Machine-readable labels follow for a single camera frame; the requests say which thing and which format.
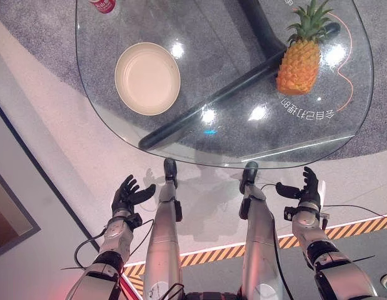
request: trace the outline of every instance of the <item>red can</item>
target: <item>red can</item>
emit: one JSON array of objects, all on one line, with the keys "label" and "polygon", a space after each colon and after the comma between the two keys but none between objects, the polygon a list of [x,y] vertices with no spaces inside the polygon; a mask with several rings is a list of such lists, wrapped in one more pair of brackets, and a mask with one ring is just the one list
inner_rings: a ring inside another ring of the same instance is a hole
[{"label": "red can", "polygon": [[116,0],[89,0],[99,12],[107,14],[113,10],[116,5]]}]

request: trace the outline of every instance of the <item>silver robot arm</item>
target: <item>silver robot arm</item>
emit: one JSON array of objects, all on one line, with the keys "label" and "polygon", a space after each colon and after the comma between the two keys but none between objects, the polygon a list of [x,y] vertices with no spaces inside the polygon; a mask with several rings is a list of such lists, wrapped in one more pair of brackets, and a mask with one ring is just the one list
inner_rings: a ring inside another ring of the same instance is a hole
[{"label": "silver robot arm", "polygon": [[299,241],[308,266],[315,271],[318,291],[324,300],[385,299],[378,297],[367,274],[339,251],[319,226],[320,210],[325,194],[324,181],[304,167],[304,189],[286,187],[280,182],[277,192],[299,199],[298,207],[286,207],[285,219],[292,221],[292,231]]},{"label": "silver robot arm", "polygon": [[133,230],[142,225],[140,215],[134,213],[134,205],[151,198],[156,190],[152,184],[137,192],[139,186],[135,184],[136,180],[130,175],[116,191],[111,205],[113,217],[108,221],[99,254],[85,269],[66,300],[124,299],[119,280],[129,259]]}]

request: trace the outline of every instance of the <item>wire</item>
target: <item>wire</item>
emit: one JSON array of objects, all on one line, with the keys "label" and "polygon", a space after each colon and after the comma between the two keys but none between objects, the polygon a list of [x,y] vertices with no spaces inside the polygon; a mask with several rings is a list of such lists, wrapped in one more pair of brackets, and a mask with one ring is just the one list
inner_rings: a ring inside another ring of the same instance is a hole
[{"label": "wire", "polygon": [[384,217],[384,218],[387,218],[386,216],[382,215],[382,214],[378,214],[368,208],[365,208],[363,206],[358,206],[358,205],[352,205],[352,204],[334,204],[334,205],[324,205],[325,208],[336,208],[336,207],[349,207],[349,208],[361,208],[361,209],[364,209],[366,211],[369,211],[377,216],[380,216],[380,217]]},{"label": "wire", "polygon": [[166,299],[166,296],[167,296],[167,295],[173,290],[173,288],[175,288],[176,286],[181,286],[181,288],[178,289],[177,292],[174,293],[171,297],[168,297],[168,300],[172,299],[172,298],[175,297],[177,294],[179,294],[179,292],[183,291],[183,289],[184,289],[184,287],[185,287],[185,286],[184,286],[183,284],[181,284],[181,283],[178,283],[178,282],[174,283],[174,284],[168,289],[168,291],[166,291],[166,293],[161,297],[160,300],[165,300],[165,299]]},{"label": "wire", "polygon": [[353,262],[355,263],[356,261],[364,261],[365,259],[374,258],[374,257],[375,257],[375,255],[371,255],[371,256],[355,259]]},{"label": "wire", "polygon": [[288,287],[288,284],[285,281],[285,277],[283,276],[283,272],[282,272],[282,268],[281,268],[281,263],[279,262],[278,248],[277,248],[277,245],[276,245],[276,243],[277,243],[276,241],[278,239],[276,237],[275,218],[274,218],[274,216],[272,216],[272,218],[273,218],[273,229],[274,229],[273,230],[273,235],[274,235],[274,251],[275,251],[276,264],[278,265],[278,271],[279,271],[279,274],[281,275],[281,279],[282,279],[283,285],[285,287],[285,290],[288,293],[289,299],[290,300],[294,300],[293,296],[292,296],[292,293],[291,293],[291,291],[290,291],[290,289]]},{"label": "wire", "polygon": [[144,222],[141,226],[147,224],[148,222],[151,222],[151,226],[150,226],[150,229],[149,229],[148,233],[146,233],[146,235],[144,236],[143,240],[142,240],[142,241],[140,242],[140,244],[135,248],[135,250],[131,252],[131,254],[129,255],[129,257],[131,257],[132,254],[134,254],[134,253],[136,252],[136,250],[138,250],[139,247],[142,246],[143,242],[144,242],[144,241],[146,240],[146,238],[149,236],[149,234],[150,234],[150,232],[151,232],[151,230],[152,230],[152,228],[153,228],[153,225],[154,225],[154,219],[150,219],[150,220]]},{"label": "wire", "polygon": [[264,186],[261,187],[260,191],[262,191],[266,186],[276,186],[276,184],[273,183],[267,183]]},{"label": "wire", "polygon": [[107,230],[107,226],[104,227],[103,231],[101,233],[99,233],[97,236],[94,236],[94,237],[91,237],[90,239],[87,239],[85,242],[82,242],[81,244],[79,244],[79,246],[75,249],[74,251],[74,260],[75,260],[75,263],[82,269],[86,269],[84,266],[82,266],[82,264],[79,262],[78,260],[78,252],[79,250],[82,248],[83,245],[95,240],[95,239],[98,239],[100,238],[101,236],[104,235],[104,233],[106,232]]},{"label": "wire", "polygon": [[62,271],[62,270],[73,270],[73,269],[84,269],[84,268],[83,267],[64,267],[60,270]]}]

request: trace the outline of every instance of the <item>yellow and black striped tape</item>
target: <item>yellow and black striped tape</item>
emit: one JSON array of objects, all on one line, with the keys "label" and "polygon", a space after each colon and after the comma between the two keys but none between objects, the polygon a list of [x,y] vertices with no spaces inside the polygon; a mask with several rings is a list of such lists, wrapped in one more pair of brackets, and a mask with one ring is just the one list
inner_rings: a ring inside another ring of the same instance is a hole
[{"label": "yellow and black striped tape", "polygon": [[[387,217],[377,217],[369,220],[352,222],[341,226],[333,226],[325,230],[330,239],[341,239],[349,236],[357,236],[363,233],[370,233],[387,229]],[[299,241],[292,234],[283,236],[278,239],[279,247],[287,249],[299,246]],[[193,266],[195,264],[205,264],[223,259],[238,258],[244,255],[244,244],[219,247],[210,251],[197,251],[191,254],[181,255],[182,267]],[[144,263],[127,266],[124,270],[125,275],[134,285],[140,295],[143,294],[143,280],[141,275],[144,274]]]}]

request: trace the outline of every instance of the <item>white bowl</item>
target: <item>white bowl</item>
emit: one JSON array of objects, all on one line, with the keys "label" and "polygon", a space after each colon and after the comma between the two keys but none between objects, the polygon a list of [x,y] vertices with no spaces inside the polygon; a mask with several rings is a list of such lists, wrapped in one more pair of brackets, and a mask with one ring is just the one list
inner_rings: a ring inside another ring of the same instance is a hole
[{"label": "white bowl", "polygon": [[127,107],[146,116],[169,109],[181,87],[175,59],[151,42],[127,48],[118,59],[114,77],[119,97]]}]

